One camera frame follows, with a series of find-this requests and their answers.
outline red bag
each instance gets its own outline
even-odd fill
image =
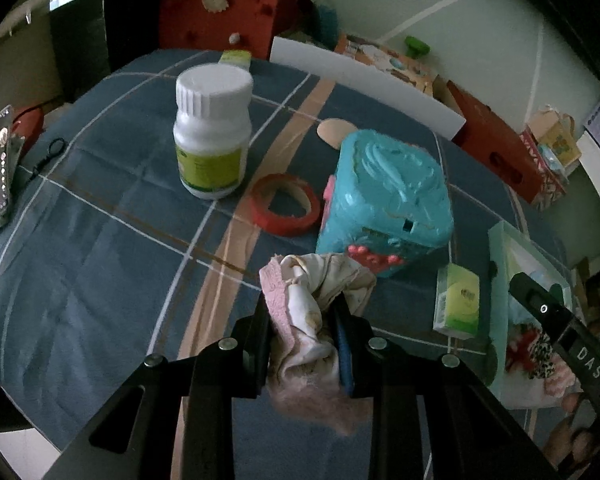
[[[161,48],[249,50],[269,59],[274,36],[298,26],[311,12],[311,0],[227,0],[220,12],[205,9],[203,0],[162,0],[159,33]],[[232,34],[239,43],[229,43]]]

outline floor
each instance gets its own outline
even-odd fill
[[[0,452],[22,480],[41,480],[60,455],[34,429],[0,433]]]

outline metal screw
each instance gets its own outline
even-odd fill
[[[442,356],[442,364],[447,368],[456,368],[460,364],[460,359],[453,354],[444,354]]]
[[[373,350],[384,350],[386,348],[387,342],[386,339],[382,337],[372,337],[369,340],[369,347]]]
[[[233,350],[238,346],[238,342],[233,337],[225,337],[218,341],[218,346],[221,350]]]
[[[157,365],[162,364],[164,357],[160,354],[150,354],[144,358],[144,366],[149,368],[155,368]]]

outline red tape roll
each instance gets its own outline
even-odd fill
[[[271,199],[279,189],[298,200],[306,215],[298,218],[269,211]],[[320,218],[320,202],[314,190],[304,180],[286,173],[269,174],[257,181],[251,189],[250,204],[253,222],[273,235],[301,235]]]

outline black keychain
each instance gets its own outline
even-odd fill
[[[49,147],[46,149],[46,157],[40,160],[40,162],[33,167],[33,170],[31,170],[31,176],[26,181],[25,186],[34,178],[36,178],[40,174],[40,171],[45,169],[48,163],[54,160],[57,156],[62,155],[67,146],[68,143],[62,137],[56,137],[54,140],[52,140],[49,143]]]

